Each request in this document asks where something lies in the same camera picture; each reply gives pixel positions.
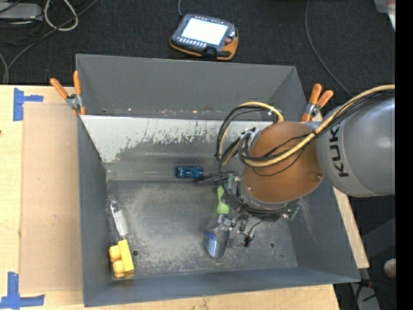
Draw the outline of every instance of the cable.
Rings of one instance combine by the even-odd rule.
[[[15,7],[21,0],[16,0],[16,2],[12,3],[11,5],[8,5],[6,8],[3,8],[0,10],[0,14],[6,12],[7,10],[12,9],[13,7]]]
[[[182,0],[179,0],[178,1],[178,14],[179,14],[179,16],[183,16],[183,14],[181,13],[181,2],[182,2]]]
[[[72,14],[74,15],[74,21],[75,21],[75,23],[74,23],[72,26],[68,27],[68,28],[63,28],[63,27],[57,27],[57,26],[55,26],[55,24],[53,24],[53,23],[49,20],[49,17],[48,17],[48,15],[47,15],[47,12],[48,12],[48,9],[49,9],[49,7],[50,7],[50,2],[51,2],[51,1],[52,1],[52,0],[47,0],[47,1],[46,1],[46,5],[45,5],[45,7],[43,8],[43,13],[44,13],[44,15],[45,15],[45,21],[46,21],[46,23],[49,24],[50,27],[52,27],[52,28],[57,28],[58,31],[72,31],[73,29],[75,29],[75,28],[77,27],[77,25],[79,24],[79,20],[78,20],[76,11],[74,10],[73,6],[70,4],[70,2],[69,2],[68,0],[63,0],[63,2],[67,5],[67,7],[69,7],[70,11],[71,11]]]
[[[356,97],[349,100],[344,105],[340,106],[337,110],[333,111],[331,115],[326,117],[308,136],[306,136],[303,140],[301,140],[298,144],[294,145],[291,149],[282,152],[281,154],[275,155],[273,158],[269,158],[268,160],[262,161],[260,157],[258,158],[249,158],[245,159],[245,163],[250,165],[251,167],[268,167],[270,165],[277,164],[292,155],[294,155],[297,151],[302,149],[305,145],[307,145],[310,141],[314,140],[318,137],[322,132],[324,132],[328,127],[331,126],[333,122],[337,118],[342,118],[348,111],[352,108],[360,109],[362,106],[359,104],[361,99],[370,96],[371,94],[375,94],[376,92],[386,92],[388,90],[395,90],[395,85],[383,85],[379,87],[374,87],[370,90],[367,90]]]
[[[1,60],[1,62],[3,62],[3,65],[5,66],[5,75],[4,75],[3,79],[4,78],[8,79],[9,74],[10,74],[10,68],[8,67],[7,61],[6,61],[5,57],[2,55],[1,52],[0,52],[0,60]]]
[[[304,25],[305,25],[305,34],[307,36],[308,42],[310,43],[310,47],[312,49],[312,51],[315,53],[316,57],[318,58],[319,62],[323,65],[324,69],[328,72],[328,74],[337,82],[338,85],[340,85],[340,87],[350,96],[350,97],[354,97],[354,95],[347,90],[347,88],[337,79],[337,77],[335,75],[333,75],[333,73],[330,71],[330,69],[326,66],[326,64],[324,63],[324,61],[322,60],[322,58],[320,57],[320,55],[318,54],[314,44],[312,43],[310,34],[308,32],[308,2],[310,0],[306,1],[306,5],[305,5],[305,18],[304,18]]]
[[[85,12],[87,12],[89,9],[91,9],[91,7],[93,5],[95,5],[95,3],[97,3],[99,0],[93,0],[85,9],[83,9],[80,13],[77,14],[78,17],[82,16]],[[4,59],[4,57],[2,58],[2,62],[5,65],[5,74],[3,76],[3,83],[4,84],[8,84],[9,81],[9,75],[10,75],[10,69],[12,68],[12,66],[14,65],[14,63],[25,53],[27,52],[30,48],[32,48],[33,46],[35,46],[36,44],[40,43],[42,40],[46,39],[48,36],[50,36],[51,34],[53,34],[54,32],[56,32],[59,28],[61,28],[62,26],[65,26],[66,24],[68,24],[69,22],[73,21],[74,17],[70,18],[69,20],[65,21],[64,23],[60,24],[59,26],[57,26],[56,28],[54,28],[53,30],[43,34],[37,41],[29,44],[28,46],[26,46],[24,49],[22,49],[22,51],[20,53],[18,53],[18,55],[16,55],[15,58],[13,58],[13,60],[10,62],[9,65],[7,65],[6,60]]]
[[[277,117],[278,118],[278,122],[280,121],[284,121],[284,117],[283,115],[280,113],[280,111],[278,111],[277,109],[275,109],[273,106],[267,105],[266,103],[262,103],[262,102],[254,102],[254,101],[249,101],[246,103],[242,103],[240,104],[238,107],[236,107],[235,109],[233,109],[230,114],[225,118],[224,122],[221,125],[221,128],[218,132],[218,137],[217,137],[217,150],[216,150],[216,158],[217,160],[220,160],[222,157],[222,151],[223,151],[223,144],[224,144],[224,139],[225,136],[227,135],[227,130],[228,130],[228,126],[230,125],[231,121],[234,120],[237,116],[247,113],[247,112],[241,112],[238,113],[237,115],[233,116],[233,114],[238,111],[239,109],[254,109],[254,110],[250,110],[248,112],[252,112],[252,111],[257,111],[256,108],[259,108],[260,110],[268,110],[269,112],[272,113],[273,117]]]

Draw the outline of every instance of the black cable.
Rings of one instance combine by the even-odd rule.
[[[30,43],[28,46],[26,46],[24,49],[22,49],[22,51],[20,53],[18,53],[18,55],[16,55],[15,58],[13,58],[13,60],[10,62],[9,65],[7,65],[6,59],[4,58],[4,56],[0,53],[0,59],[3,62],[3,64],[5,65],[5,74],[3,76],[3,83],[4,84],[8,84],[9,82],[9,75],[10,75],[10,69],[12,68],[12,66],[14,65],[14,63],[25,53],[27,52],[27,50],[29,50],[30,48],[32,48],[33,46],[35,46],[36,44],[40,43],[42,40],[46,39],[48,36],[50,36],[51,34],[53,34],[54,32],[58,31],[60,28],[64,27],[66,24],[69,24],[71,21],[73,21],[76,17],[79,17],[81,15],[83,15],[85,12],[87,12],[89,9],[91,9],[91,7],[97,3],[99,0],[93,0],[85,9],[83,9],[81,12],[77,13],[76,16],[71,17],[70,19],[68,19],[67,21],[65,21],[64,23],[60,24],[59,26],[55,27],[54,29],[52,29],[51,31],[45,33],[44,35],[42,35],[37,41],[35,41],[34,43]]]
[[[233,116],[233,114],[236,111],[241,110],[241,109],[252,109],[252,110],[239,112],[235,116]],[[216,147],[216,159],[217,160],[219,159],[219,157],[218,157],[219,156],[219,148],[221,146],[221,140],[222,140],[223,134],[225,133],[225,130],[228,128],[228,126],[230,125],[230,123],[234,119],[236,119],[238,116],[240,116],[242,114],[247,114],[249,112],[258,112],[258,111],[267,111],[267,110],[268,109],[266,109],[264,107],[257,108],[256,106],[244,106],[244,107],[236,107],[236,108],[232,109],[231,112],[228,114],[228,116],[224,119],[224,122],[222,123],[221,128],[219,129],[219,132],[218,132],[217,147]],[[272,113],[272,118],[273,118],[272,121],[273,121],[273,123],[275,123],[277,116],[274,112],[271,112],[271,113]]]
[[[372,103],[378,101],[378,100],[383,100],[383,99],[387,99],[391,96],[394,95],[394,89],[389,89],[389,90],[384,90],[382,92],[375,92],[375,93],[371,93],[367,96],[363,96],[361,98],[358,98],[351,107],[349,108],[344,108],[339,107],[337,108],[337,116],[335,118],[333,118],[329,124],[320,132],[315,133],[315,130],[313,131],[314,134],[316,135],[313,139],[311,139],[308,143],[305,144],[305,146],[303,148],[301,148],[300,150],[304,150],[306,146],[308,146],[311,142],[313,142],[315,139],[317,139],[320,135],[328,132],[329,130],[331,130],[333,127],[335,127],[337,124],[341,123],[344,119],[348,118],[349,116],[353,115],[354,113],[356,113],[357,111],[359,111],[360,109],[371,105]],[[302,135],[302,136],[297,136],[297,137],[293,137],[290,138],[289,140],[286,140],[284,143],[274,147],[270,152],[266,153],[263,156],[251,156],[249,155],[248,152],[248,143],[247,143],[247,139],[249,138],[249,135],[246,134],[243,139],[240,140],[240,142],[238,143],[238,157],[239,159],[243,162],[243,164],[254,168],[253,166],[251,166],[251,164],[248,164],[245,160],[254,160],[254,161],[269,161],[269,160],[273,160],[274,158],[280,157],[281,155],[283,155],[285,152],[287,152],[290,149],[286,149],[280,153],[277,153],[275,155],[271,155],[269,156],[269,154],[273,153],[275,150],[277,150],[278,148],[280,148],[281,146],[286,145],[289,141],[294,140],[294,139],[298,139],[298,138],[302,138],[302,137],[306,137],[308,135]]]
[[[183,16],[183,14],[181,13],[181,2],[182,2],[182,0],[179,0],[178,1],[178,14],[179,14],[179,16]]]
[[[328,72],[328,74],[336,81],[336,83],[338,85],[340,85],[340,87],[350,96],[350,97],[354,97],[354,95],[347,90],[347,88],[337,79],[337,77],[335,75],[333,75],[333,73],[330,71],[330,69],[326,66],[326,64],[324,63],[324,61],[322,60],[321,56],[318,54],[308,31],[308,4],[309,4],[310,0],[306,1],[306,5],[305,5],[305,17],[304,17],[304,24],[305,24],[305,34],[307,36],[308,42],[310,43],[310,47],[312,49],[312,51],[315,53],[316,57],[318,58],[319,62],[323,65],[324,69]]]
[[[0,10],[0,14],[6,12],[7,10],[12,9],[13,7],[15,7],[21,0],[16,0],[14,3],[12,3],[11,5],[8,5],[6,8],[3,8]]]

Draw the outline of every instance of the orange clamp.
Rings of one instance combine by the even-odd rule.
[[[323,87],[320,84],[314,84],[310,99],[308,100],[307,106],[301,117],[301,121],[309,122],[312,118],[323,108],[330,98],[334,95],[332,90],[326,90],[320,97],[321,90]]]

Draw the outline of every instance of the clear bottle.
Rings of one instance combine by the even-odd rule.
[[[119,240],[126,239],[129,235],[128,222],[125,212],[113,194],[108,195],[105,210],[114,241],[118,242]]]

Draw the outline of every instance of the wooden table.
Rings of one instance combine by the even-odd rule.
[[[42,103],[24,103],[23,111],[25,114],[23,121],[13,121],[15,87],[23,90],[26,96],[39,94],[44,97]],[[68,93],[74,93],[73,88],[66,89]],[[24,187],[28,182],[33,182],[33,185],[37,187],[37,189],[30,189],[31,193],[29,192],[29,195],[33,196],[35,201],[35,196],[43,194],[45,189],[50,186],[50,182],[47,183],[47,180],[55,180],[58,178],[59,173],[67,173],[68,177],[64,175],[64,178],[70,177],[71,180],[64,180],[57,183],[57,185],[54,185],[52,190],[49,189],[48,192],[53,193],[52,200],[55,202],[71,199],[73,201],[73,207],[67,207],[65,215],[70,215],[74,218],[79,217],[79,213],[76,211],[76,206],[79,201],[77,194],[77,177],[76,171],[74,171],[73,168],[77,166],[77,149],[74,149],[72,152],[74,154],[71,156],[65,156],[64,153],[60,153],[65,157],[66,163],[72,167],[71,171],[65,171],[66,165],[61,161],[53,160],[54,155],[56,155],[53,151],[61,150],[61,146],[64,148],[64,141],[70,139],[72,141],[71,145],[73,145],[73,142],[76,140],[76,130],[67,128],[66,132],[59,135],[45,135],[42,134],[42,132],[46,131],[39,128],[39,137],[41,138],[37,137],[37,132],[35,131],[36,125],[55,125],[56,123],[61,123],[62,127],[75,125],[75,123],[72,122],[76,117],[72,115],[70,108],[53,87],[1,85],[0,93],[2,95],[2,100],[0,101],[0,148],[2,163],[0,169],[0,184],[2,190],[0,202],[0,258],[2,259],[0,262],[0,277],[3,277],[0,278],[0,296],[5,295],[7,292],[6,276],[7,272],[12,271],[20,274],[19,292],[21,296],[46,295],[44,306],[36,307],[36,309],[84,309],[81,277],[79,272],[73,270],[73,267],[80,267],[79,258],[70,255],[68,255],[68,258],[65,258],[65,256],[62,255],[66,253],[62,251],[62,249],[64,250],[66,247],[66,239],[70,239],[71,251],[77,254],[80,253],[80,249],[76,248],[77,245],[80,248],[79,220],[69,220],[69,222],[66,223],[69,225],[61,225],[63,228],[60,230],[42,230],[42,223],[48,222],[48,220],[52,222],[51,220],[55,219],[54,222],[58,225],[63,223],[63,219],[60,219],[57,214],[51,217],[51,214],[47,213],[46,207],[36,207],[32,202],[29,202],[28,199],[25,198],[28,196],[28,192]],[[53,118],[53,111],[59,111],[60,115]],[[52,141],[46,139],[45,136],[50,137]],[[31,153],[25,151],[25,149],[28,148],[25,144],[31,145],[32,143],[33,146],[39,147],[37,150],[38,155],[36,155],[36,150]],[[32,160],[31,165],[27,167],[27,161],[30,160]],[[35,171],[34,169],[37,169],[38,172],[41,171],[42,178],[46,180],[44,184],[30,180],[30,175],[27,175],[27,172],[33,172]],[[357,265],[359,268],[367,268],[369,267],[369,263],[348,203],[348,198],[340,192],[336,192],[336,196]],[[24,203],[24,201],[28,204],[27,207],[22,210],[22,203]],[[28,226],[26,220],[30,220],[31,225]],[[39,242],[36,242],[36,238],[27,239],[30,233],[33,234],[32,228],[40,229],[37,231]],[[70,238],[65,238],[64,235],[69,229],[72,231],[72,234]],[[50,260],[51,265],[48,272],[42,272],[43,276],[39,274],[39,271],[36,271],[45,264],[42,257],[44,253],[42,253],[42,251],[47,251],[48,260]],[[37,278],[37,284],[27,283],[27,281],[30,280],[35,281],[34,278]],[[333,286],[318,285],[96,308],[137,310],[337,310],[339,306]]]

